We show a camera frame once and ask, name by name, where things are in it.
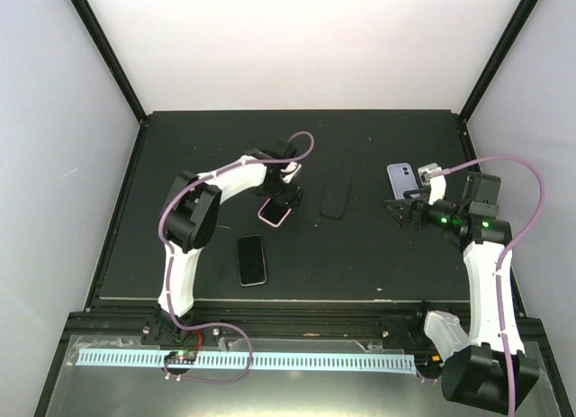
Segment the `pink phone case with phone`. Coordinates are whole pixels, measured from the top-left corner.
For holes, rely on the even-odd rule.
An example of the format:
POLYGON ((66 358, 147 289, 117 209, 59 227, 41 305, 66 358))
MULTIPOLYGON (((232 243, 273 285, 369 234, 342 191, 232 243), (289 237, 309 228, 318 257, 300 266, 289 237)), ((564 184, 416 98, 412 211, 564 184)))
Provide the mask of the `pink phone case with phone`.
POLYGON ((257 218, 273 228, 279 228, 292 209, 268 198, 257 212, 257 218))

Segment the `purple phone case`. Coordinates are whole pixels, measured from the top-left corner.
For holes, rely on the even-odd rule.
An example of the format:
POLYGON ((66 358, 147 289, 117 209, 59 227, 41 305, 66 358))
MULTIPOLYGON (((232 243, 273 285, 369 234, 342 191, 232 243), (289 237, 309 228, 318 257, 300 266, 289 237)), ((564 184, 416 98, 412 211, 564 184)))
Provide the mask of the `purple phone case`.
POLYGON ((396 200, 405 198, 404 193, 417 190, 419 185, 409 163, 394 163, 386 168, 391 183, 393 196, 396 200))

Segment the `black smartphone from purple case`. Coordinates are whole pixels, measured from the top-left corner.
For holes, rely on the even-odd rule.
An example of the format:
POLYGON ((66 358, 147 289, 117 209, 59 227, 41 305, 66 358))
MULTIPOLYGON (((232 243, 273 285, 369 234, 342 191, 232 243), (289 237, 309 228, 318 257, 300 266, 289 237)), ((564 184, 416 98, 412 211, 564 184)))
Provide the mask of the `black smartphone from purple case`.
POLYGON ((349 175, 333 175, 328 178, 319 212, 327 217, 341 219, 347 208, 347 201, 352 186, 349 175))

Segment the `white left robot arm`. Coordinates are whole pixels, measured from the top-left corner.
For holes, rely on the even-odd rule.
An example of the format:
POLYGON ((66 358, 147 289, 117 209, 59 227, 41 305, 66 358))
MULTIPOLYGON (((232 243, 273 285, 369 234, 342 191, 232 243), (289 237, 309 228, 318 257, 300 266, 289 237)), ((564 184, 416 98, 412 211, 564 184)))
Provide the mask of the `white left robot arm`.
POLYGON ((279 228, 299 206, 303 189, 295 183, 315 140, 299 131, 271 150, 252 149, 231 163, 175 179, 159 217, 157 235, 166 260, 156 318, 174 344, 187 342, 194 324, 186 315, 194 306, 194 280, 203 249, 216 231, 221 205, 247 190, 265 199, 256 216, 279 228))

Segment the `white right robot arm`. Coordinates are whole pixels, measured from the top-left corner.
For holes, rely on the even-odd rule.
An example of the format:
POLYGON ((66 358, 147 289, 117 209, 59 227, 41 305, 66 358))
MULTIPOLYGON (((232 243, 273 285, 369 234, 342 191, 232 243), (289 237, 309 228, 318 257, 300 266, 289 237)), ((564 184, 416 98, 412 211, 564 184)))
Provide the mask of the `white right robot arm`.
POLYGON ((498 219, 499 177, 471 172, 459 203, 446 200, 446 171, 432 163, 418 169, 420 189, 385 202, 400 227, 436 226, 454 236, 470 294, 470 327, 451 313, 430 311, 409 325, 411 341, 435 346, 444 366, 444 398, 512 416, 536 385, 538 363, 529 358, 514 313, 511 226, 498 219))

